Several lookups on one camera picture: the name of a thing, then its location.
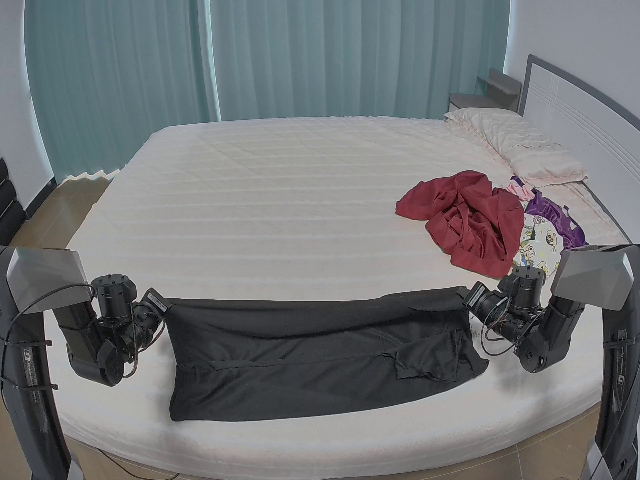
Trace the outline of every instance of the crumpled red shirt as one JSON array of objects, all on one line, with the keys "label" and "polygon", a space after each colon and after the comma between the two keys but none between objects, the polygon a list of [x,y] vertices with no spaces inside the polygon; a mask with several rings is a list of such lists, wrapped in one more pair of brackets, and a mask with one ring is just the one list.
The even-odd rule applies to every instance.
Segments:
[{"label": "crumpled red shirt", "polygon": [[524,226],[518,197],[476,171],[421,181],[396,203],[396,214],[428,220],[425,228],[452,265],[496,278],[509,272]]}]

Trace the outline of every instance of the black cloth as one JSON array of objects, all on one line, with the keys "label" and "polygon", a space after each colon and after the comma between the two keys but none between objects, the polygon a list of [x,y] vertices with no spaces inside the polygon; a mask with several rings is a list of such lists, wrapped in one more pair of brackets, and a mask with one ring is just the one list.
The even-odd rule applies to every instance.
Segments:
[{"label": "black cloth", "polygon": [[359,301],[171,299],[174,421],[354,412],[484,372],[458,287]]}]

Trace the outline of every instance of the curtain fold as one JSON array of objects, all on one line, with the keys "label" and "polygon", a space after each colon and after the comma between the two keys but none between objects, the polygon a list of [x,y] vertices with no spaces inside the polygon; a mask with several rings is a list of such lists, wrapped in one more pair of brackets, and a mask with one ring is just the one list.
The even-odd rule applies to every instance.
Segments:
[{"label": "curtain fold", "polygon": [[509,0],[210,0],[224,120],[441,118],[502,70]]},{"label": "curtain fold", "polygon": [[166,126],[216,120],[202,2],[26,0],[29,85],[57,180],[122,168]]}]

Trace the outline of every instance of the white bed sheet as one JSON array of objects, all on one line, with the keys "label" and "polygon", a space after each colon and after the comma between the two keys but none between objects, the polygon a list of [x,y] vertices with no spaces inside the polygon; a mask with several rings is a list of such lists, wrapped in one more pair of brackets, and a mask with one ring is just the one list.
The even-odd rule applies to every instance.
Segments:
[{"label": "white bed sheet", "polygon": [[[80,253],[89,280],[124,273],[139,294],[153,286],[167,297],[348,300],[471,286],[481,277],[450,265],[423,222],[394,213],[396,200],[418,181],[464,169],[485,172],[494,185],[512,176],[477,136],[438,120],[170,127],[153,134],[116,176],[69,248]],[[624,242],[581,185],[543,193],[571,208],[591,243]],[[231,480],[390,474],[505,448],[599,400],[600,322],[600,311],[588,308],[566,359],[535,375],[507,354],[460,387],[392,407],[172,422],[175,359],[166,333],[141,354],[131,379],[108,388],[72,372],[55,319],[45,316],[54,341],[51,377],[60,385],[56,403],[69,437],[165,470]],[[479,324],[472,325],[477,336]]]}]

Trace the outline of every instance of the white pillow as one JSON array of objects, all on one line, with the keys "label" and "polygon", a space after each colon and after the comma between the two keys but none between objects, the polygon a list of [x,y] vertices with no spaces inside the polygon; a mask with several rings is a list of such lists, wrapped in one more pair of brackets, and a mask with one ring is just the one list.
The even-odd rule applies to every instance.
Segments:
[{"label": "white pillow", "polygon": [[584,166],[524,117],[499,108],[460,108],[445,117],[477,133],[524,183],[544,187],[586,178]]}]

